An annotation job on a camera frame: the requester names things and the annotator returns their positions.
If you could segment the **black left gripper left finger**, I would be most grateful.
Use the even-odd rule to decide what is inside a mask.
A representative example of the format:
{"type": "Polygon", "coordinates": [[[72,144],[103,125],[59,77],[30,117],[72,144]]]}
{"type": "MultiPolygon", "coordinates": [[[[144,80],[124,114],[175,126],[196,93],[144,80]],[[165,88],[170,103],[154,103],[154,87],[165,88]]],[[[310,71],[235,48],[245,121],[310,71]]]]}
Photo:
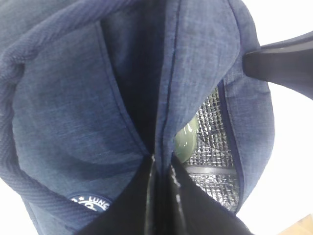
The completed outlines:
{"type": "Polygon", "coordinates": [[[155,183],[155,157],[146,156],[118,198],[77,234],[154,235],[155,183]]]}

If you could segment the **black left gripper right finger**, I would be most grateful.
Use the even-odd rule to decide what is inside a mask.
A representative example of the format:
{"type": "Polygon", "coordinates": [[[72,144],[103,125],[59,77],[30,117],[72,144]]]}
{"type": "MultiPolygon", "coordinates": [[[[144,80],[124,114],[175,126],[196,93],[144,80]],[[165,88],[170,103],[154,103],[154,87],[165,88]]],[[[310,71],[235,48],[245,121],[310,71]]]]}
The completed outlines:
{"type": "Polygon", "coordinates": [[[251,234],[234,213],[193,182],[175,156],[159,178],[156,198],[158,235],[251,234]]]}

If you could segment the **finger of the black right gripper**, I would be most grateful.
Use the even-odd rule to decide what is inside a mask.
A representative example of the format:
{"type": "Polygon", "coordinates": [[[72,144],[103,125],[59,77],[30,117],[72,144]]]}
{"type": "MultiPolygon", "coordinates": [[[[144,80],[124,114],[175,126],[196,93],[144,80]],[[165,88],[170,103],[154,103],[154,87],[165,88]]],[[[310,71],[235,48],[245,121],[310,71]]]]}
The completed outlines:
{"type": "Polygon", "coordinates": [[[261,46],[243,56],[251,78],[275,83],[313,98],[313,34],[261,46]]]}

